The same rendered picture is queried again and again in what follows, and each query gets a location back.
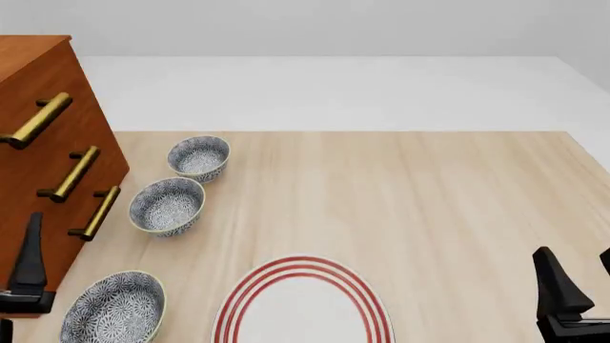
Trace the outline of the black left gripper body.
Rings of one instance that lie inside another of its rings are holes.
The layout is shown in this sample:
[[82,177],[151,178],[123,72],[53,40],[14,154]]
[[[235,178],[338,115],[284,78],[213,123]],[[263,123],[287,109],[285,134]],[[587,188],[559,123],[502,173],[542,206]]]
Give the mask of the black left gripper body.
[[6,314],[46,314],[50,313],[55,292],[43,291],[40,295],[23,295],[0,292],[0,313]]

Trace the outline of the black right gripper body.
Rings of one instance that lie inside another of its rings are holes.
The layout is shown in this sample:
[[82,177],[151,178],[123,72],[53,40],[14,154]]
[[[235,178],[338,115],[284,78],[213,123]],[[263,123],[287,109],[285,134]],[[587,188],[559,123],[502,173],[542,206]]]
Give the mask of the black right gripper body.
[[544,316],[537,325],[544,343],[610,343],[610,319],[561,321]]

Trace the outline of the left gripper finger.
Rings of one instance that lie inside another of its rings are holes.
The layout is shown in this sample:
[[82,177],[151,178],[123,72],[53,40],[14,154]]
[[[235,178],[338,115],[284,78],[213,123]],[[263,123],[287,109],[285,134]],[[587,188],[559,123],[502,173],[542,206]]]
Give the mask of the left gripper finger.
[[41,212],[30,215],[20,252],[9,279],[11,296],[42,296],[47,286],[41,248],[42,219]]

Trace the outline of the wooden drawer front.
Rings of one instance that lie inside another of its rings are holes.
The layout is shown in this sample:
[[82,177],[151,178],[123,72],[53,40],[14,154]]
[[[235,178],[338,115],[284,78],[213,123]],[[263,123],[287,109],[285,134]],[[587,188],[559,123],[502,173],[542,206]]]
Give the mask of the wooden drawer front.
[[58,91],[38,99],[15,128],[0,125],[0,290],[8,287],[29,218],[44,214],[42,253],[56,289],[83,243],[98,205],[92,194],[118,185],[129,169],[90,96]]
[[[81,182],[64,203],[36,196],[40,189],[53,189],[76,164],[69,159],[71,151],[85,151],[89,146],[100,149],[100,154]],[[119,186],[129,171],[129,165],[114,136],[79,138],[44,155],[44,163],[33,181],[33,210],[43,213],[41,228],[42,256],[47,275],[47,291],[57,291],[81,248],[90,242],[78,236],[68,236],[68,230],[85,228],[100,203],[95,191],[106,191]]]
[[0,143],[0,185],[31,182],[46,153],[82,138],[93,102],[68,36],[0,36],[0,134],[15,133],[40,110],[38,99],[60,92],[71,96],[71,105],[27,148]]

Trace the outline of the wooden cabinet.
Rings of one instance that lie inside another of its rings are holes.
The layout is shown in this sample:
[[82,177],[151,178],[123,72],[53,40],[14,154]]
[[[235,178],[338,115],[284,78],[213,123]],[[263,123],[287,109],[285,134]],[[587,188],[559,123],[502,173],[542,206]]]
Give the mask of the wooden cabinet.
[[0,318],[49,313],[128,162],[68,36],[0,35]]

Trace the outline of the blue patterned bowl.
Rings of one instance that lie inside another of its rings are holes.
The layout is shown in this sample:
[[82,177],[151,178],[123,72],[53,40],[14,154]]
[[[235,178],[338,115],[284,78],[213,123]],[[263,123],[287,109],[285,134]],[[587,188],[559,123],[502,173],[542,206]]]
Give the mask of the blue patterned bowl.
[[152,343],[166,311],[162,282],[143,271],[94,282],[63,318],[60,343]]
[[213,182],[228,167],[231,146],[218,136],[192,136],[174,145],[167,162],[177,176],[200,184]]
[[178,236],[200,218],[205,201],[199,182],[180,176],[159,179],[133,197],[129,219],[137,229],[154,236]]

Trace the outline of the white plate with red rings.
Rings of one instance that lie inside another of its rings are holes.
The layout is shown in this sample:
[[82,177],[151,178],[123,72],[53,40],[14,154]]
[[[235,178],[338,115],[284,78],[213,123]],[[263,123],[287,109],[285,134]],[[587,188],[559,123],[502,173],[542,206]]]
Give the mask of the white plate with red rings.
[[218,308],[210,343],[396,343],[383,302],[352,268],[281,256],[253,268]]

